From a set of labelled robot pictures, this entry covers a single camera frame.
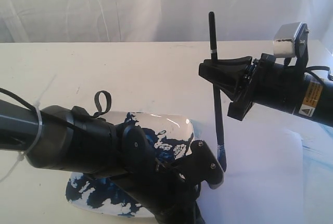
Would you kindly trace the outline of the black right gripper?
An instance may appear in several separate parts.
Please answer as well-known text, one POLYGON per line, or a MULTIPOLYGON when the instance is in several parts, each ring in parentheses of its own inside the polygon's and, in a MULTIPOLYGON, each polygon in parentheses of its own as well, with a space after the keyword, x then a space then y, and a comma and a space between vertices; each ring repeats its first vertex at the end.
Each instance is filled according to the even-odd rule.
POLYGON ((276 57, 263 53, 260 59, 252 60, 252 56, 216 61, 205 59, 199 65, 199 76, 213 85, 214 100, 221 99, 220 92, 226 95, 232 101, 227 115, 239 121, 243 121, 252 108, 255 91, 276 57))

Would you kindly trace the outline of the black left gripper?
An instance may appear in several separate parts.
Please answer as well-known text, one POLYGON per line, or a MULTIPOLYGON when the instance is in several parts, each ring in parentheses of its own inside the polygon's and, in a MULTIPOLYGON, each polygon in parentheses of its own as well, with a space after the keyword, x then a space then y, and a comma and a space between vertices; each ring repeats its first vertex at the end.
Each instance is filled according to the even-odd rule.
POLYGON ((196 199, 200 188, 188 186, 171 169, 163 168, 143 129, 117 127, 126 174, 111 181, 149 210, 158 223, 204 223, 196 199))

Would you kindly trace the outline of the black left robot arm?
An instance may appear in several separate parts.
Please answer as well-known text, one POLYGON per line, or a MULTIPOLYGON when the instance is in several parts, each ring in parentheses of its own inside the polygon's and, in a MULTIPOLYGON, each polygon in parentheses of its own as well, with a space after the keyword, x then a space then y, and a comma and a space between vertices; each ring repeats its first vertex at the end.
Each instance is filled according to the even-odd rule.
POLYGON ((197 204, 201 158, 189 119, 180 115, 20 107, 1 101, 1 149, 39 169, 71 172, 66 198, 100 214, 152 216, 158 223, 203 223, 197 204))

